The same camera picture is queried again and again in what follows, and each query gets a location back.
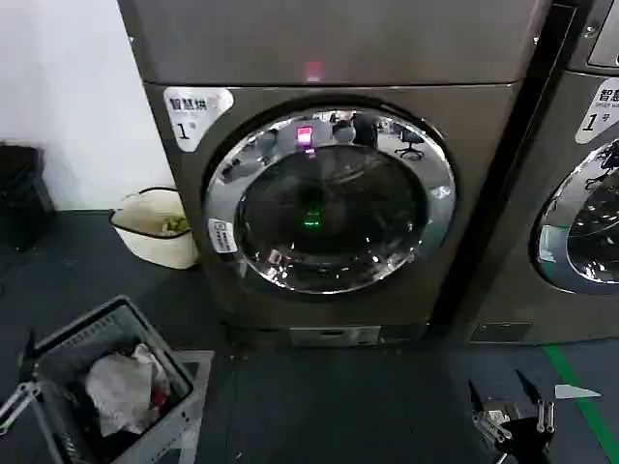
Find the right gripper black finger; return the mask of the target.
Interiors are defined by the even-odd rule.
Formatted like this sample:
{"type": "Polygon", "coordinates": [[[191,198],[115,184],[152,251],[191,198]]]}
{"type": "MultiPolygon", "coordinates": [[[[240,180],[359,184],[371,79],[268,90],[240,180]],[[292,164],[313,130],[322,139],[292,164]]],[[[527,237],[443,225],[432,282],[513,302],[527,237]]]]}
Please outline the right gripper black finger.
{"type": "Polygon", "coordinates": [[[540,433],[553,434],[556,429],[555,403],[542,398],[537,387],[520,371],[516,375],[531,403],[537,407],[536,428],[540,433]]]}
{"type": "Polygon", "coordinates": [[[485,407],[471,380],[468,381],[468,388],[473,408],[472,421],[478,431],[488,441],[511,440],[512,433],[503,426],[503,423],[506,422],[503,413],[501,411],[492,412],[485,407]]]}

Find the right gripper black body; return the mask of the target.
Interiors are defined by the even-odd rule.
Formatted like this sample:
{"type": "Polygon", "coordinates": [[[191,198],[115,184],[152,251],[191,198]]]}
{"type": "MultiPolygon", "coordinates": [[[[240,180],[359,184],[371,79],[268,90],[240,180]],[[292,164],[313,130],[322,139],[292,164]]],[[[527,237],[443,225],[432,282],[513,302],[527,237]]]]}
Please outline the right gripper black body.
{"type": "Polygon", "coordinates": [[[550,464],[549,449],[554,438],[555,426],[542,425],[539,430],[536,418],[523,418],[504,422],[502,427],[512,435],[510,439],[495,441],[495,448],[512,456],[518,463],[550,464]]]}

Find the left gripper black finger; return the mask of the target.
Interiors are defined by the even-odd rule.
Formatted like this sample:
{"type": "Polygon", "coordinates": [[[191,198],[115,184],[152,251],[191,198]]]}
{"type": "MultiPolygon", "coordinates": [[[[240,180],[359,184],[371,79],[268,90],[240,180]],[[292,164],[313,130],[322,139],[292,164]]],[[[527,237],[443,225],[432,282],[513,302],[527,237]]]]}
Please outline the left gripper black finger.
{"type": "Polygon", "coordinates": [[[37,350],[34,330],[28,332],[24,349],[18,359],[17,385],[1,403],[1,434],[6,435],[19,416],[39,394],[36,380],[37,350]]]}

